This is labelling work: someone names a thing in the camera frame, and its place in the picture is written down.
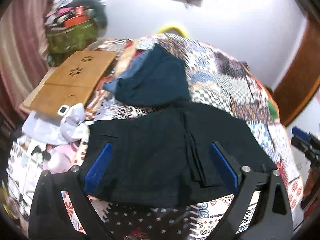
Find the metal bolt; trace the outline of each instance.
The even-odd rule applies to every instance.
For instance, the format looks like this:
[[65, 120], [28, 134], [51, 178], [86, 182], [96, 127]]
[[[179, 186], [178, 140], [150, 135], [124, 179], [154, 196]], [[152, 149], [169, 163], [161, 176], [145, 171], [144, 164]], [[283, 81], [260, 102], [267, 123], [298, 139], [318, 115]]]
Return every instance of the metal bolt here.
[[78, 171], [79, 170], [79, 166], [78, 165], [73, 165], [72, 167], [71, 167], [71, 171], [72, 172], [76, 172], [76, 171]]
[[243, 170], [244, 172], [249, 172], [249, 171], [251, 171], [251, 169], [250, 169], [249, 166], [243, 166], [243, 167], [242, 167], [242, 170]]
[[277, 171], [277, 170], [274, 170], [273, 172], [272, 172], [275, 176], [280, 176], [280, 172], [279, 171]]

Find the blue gripper pad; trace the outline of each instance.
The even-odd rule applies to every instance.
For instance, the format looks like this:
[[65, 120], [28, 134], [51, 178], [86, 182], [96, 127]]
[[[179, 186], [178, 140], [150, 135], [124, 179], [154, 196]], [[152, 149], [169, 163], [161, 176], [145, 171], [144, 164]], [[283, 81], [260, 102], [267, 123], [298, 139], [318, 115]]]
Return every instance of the blue gripper pad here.
[[86, 195], [90, 195], [90, 193], [97, 189], [104, 172], [108, 168], [111, 158], [112, 145], [107, 143], [85, 175], [83, 192]]
[[300, 137], [302, 140], [305, 140], [308, 143], [310, 142], [311, 137], [306, 132], [299, 129], [298, 127], [294, 126], [291, 132], [293, 135]]
[[211, 144], [209, 155], [225, 187], [233, 194], [237, 194], [241, 182], [241, 166], [239, 163], [234, 157], [229, 156], [218, 142]]

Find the patchwork bedspread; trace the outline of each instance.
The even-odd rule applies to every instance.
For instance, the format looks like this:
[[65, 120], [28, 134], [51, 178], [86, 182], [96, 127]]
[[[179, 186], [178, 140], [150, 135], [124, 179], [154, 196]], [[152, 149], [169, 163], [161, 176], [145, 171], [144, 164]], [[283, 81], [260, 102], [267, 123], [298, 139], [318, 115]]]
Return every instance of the patchwork bedspread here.
[[[130, 40], [105, 39], [88, 49], [117, 51], [117, 60]], [[296, 168], [291, 144], [279, 120], [277, 105], [264, 86], [249, 72], [246, 63], [239, 62], [205, 42], [188, 40], [163, 33], [138, 39], [137, 50], [151, 49], [159, 43], [173, 55], [185, 60], [191, 100], [217, 107], [230, 115], [244, 119], [260, 146], [278, 167], [294, 210], [302, 198], [303, 183]], [[87, 120], [127, 119], [157, 111], [122, 104], [102, 89], [109, 77], [102, 78], [86, 109]], [[73, 164], [85, 159], [88, 138], [84, 138]], [[246, 230], [255, 212], [260, 192], [255, 192], [238, 229]], [[62, 192], [66, 209], [76, 230], [85, 233], [67, 192]], [[228, 195], [184, 208], [147, 208], [107, 203], [88, 196], [100, 218], [116, 239], [198, 239], [204, 240], [222, 218], [234, 196]]]

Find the folded blue clothing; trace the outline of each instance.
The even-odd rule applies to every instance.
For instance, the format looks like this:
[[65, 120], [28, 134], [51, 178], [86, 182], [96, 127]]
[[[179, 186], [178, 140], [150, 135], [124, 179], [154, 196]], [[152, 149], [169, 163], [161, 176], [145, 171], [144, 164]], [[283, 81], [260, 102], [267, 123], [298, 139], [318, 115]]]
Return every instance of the folded blue clothing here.
[[142, 66], [143, 62], [145, 61], [148, 53], [150, 52], [150, 50], [145, 50], [144, 52], [142, 52], [139, 56], [135, 57], [130, 66], [128, 67], [128, 69], [126, 71], [124, 71], [121, 75], [119, 75], [118, 77], [115, 77], [111, 82], [107, 82], [103, 85], [103, 89], [115, 94], [116, 93], [116, 87], [117, 87], [117, 83], [118, 83], [118, 79], [119, 78], [129, 78], [132, 77], [134, 73], [137, 72], [137, 70]]
[[165, 106], [189, 101], [185, 61], [155, 44], [142, 66], [129, 78], [119, 78], [116, 100], [140, 107]]

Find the curtain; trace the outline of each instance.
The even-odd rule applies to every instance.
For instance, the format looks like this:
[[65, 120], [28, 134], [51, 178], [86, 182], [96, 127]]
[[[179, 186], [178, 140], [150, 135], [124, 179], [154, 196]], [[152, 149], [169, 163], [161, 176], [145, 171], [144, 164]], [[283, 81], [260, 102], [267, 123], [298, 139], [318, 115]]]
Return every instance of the curtain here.
[[0, 19], [0, 113], [12, 127], [19, 105], [48, 71], [44, 16], [53, 0], [12, 0]]

